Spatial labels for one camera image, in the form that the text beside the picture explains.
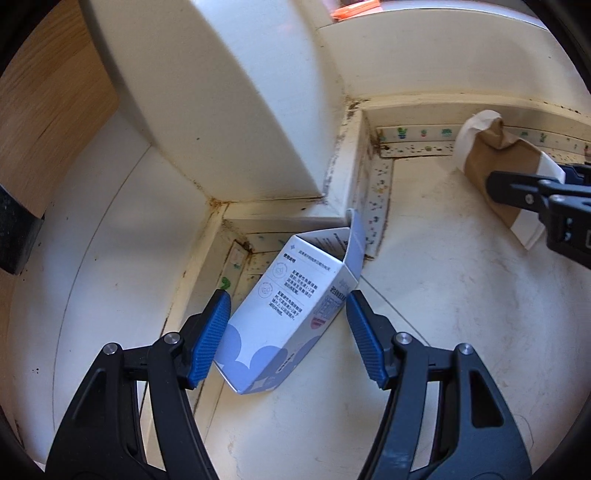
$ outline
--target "open box flap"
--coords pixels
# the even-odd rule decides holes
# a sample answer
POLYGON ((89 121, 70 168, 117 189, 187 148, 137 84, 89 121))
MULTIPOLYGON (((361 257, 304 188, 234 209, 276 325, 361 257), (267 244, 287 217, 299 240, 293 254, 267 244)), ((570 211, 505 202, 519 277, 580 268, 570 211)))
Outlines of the open box flap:
POLYGON ((358 280, 365 254, 365 230, 361 217, 354 209, 347 210, 347 220, 350 226, 299 233, 297 236, 341 260, 358 280))

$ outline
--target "blue gripper pad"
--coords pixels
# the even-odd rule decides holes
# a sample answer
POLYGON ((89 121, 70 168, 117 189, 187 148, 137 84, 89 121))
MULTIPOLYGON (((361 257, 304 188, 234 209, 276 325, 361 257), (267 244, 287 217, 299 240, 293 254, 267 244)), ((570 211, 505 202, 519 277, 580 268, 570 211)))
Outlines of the blue gripper pad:
POLYGON ((203 322, 191 356, 191 370, 187 376, 189 386, 195 388, 205 379, 213 362, 213 356, 222 340, 230 319, 231 300, 227 292, 218 290, 200 315, 203 322))
POLYGON ((363 359, 365 369, 369 377, 377 382, 380 388, 385 388, 389 380, 389 375, 385 367, 384 349, 364 312, 365 309, 369 309, 369 305, 359 290, 352 292, 347 297, 346 305, 347 320, 353 332, 353 337, 357 343, 361 358, 363 359))

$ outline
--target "black robotic claw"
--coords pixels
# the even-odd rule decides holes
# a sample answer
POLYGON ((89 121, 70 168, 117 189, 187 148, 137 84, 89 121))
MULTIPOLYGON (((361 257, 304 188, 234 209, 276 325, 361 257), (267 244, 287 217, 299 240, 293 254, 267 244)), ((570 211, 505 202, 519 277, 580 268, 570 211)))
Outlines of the black robotic claw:
POLYGON ((537 212, 548 248, 591 268, 591 166, 560 165, 566 183, 551 177, 492 172, 486 192, 497 203, 537 212))
POLYGON ((490 373, 474 348, 461 343, 453 351, 424 346, 397 332, 375 314, 360 291, 347 299, 347 318, 370 377, 383 359, 384 389, 390 397, 378 435, 359 480, 523 480, 530 460, 517 425, 490 373), (382 355, 363 351, 359 325, 382 355), (429 465, 411 472, 427 383, 440 382, 437 426, 429 465))
MULTIPOLYGON (((105 345, 57 431, 47 461, 49 478, 217 480, 185 388, 194 386, 189 380, 191 352, 216 312, 229 315, 228 302, 228 294, 218 290, 202 314, 189 317, 179 333, 168 333, 152 346, 123 350, 116 343, 105 345), (166 471, 146 462, 137 381, 150 384, 166 471)), ((349 296, 347 315, 368 372, 391 390, 360 480, 530 477, 530 462, 511 413, 470 345, 458 345, 453 352, 425 347, 376 315, 360 291, 349 296), (368 346, 374 356, 368 356, 368 346), (431 461, 411 472, 430 381, 441 382, 431 461)))
POLYGON ((123 350, 108 343, 76 391, 54 439, 46 474, 56 480, 217 480, 185 392, 191 353, 211 318, 228 311, 218 290, 202 314, 151 346, 123 350), (148 381, 166 471, 146 462, 137 382, 148 381))

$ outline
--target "orange object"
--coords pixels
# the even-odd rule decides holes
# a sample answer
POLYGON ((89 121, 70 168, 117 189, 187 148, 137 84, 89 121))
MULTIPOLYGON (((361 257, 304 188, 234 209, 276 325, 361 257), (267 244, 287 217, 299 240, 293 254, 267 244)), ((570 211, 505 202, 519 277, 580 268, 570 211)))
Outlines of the orange object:
POLYGON ((338 8, 330 15, 332 18, 337 20, 345 20, 346 18, 354 17, 361 12, 371 10, 372 8, 379 7, 379 0, 365 0, 358 4, 347 5, 346 7, 338 8))

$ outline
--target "metal screw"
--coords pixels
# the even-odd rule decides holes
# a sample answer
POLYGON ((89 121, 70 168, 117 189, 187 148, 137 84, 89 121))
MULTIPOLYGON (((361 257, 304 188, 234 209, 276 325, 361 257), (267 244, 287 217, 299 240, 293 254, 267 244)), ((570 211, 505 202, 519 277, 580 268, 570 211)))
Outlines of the metal screw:
POLYGON ((164 335, 164 342, 169 345, 175 345, 181 339, 181 336, 177 332, 170 332, 164 335))
POLYGON ((400 332, 396 335, 396 341, 401 345, 408 345, 413 341, 413 336, 410 333, 400 332))
POLYGON ((474 347, 469 343, 460 343, 457 348, 462 355, 471 355, 474 353, 474 347))
POLYGON ((119 348, 119 346, 116 343, 107 343, 103 347, 103 353, 105 355, 113 355, 113 353, 115 353, 118 348, 119 348))

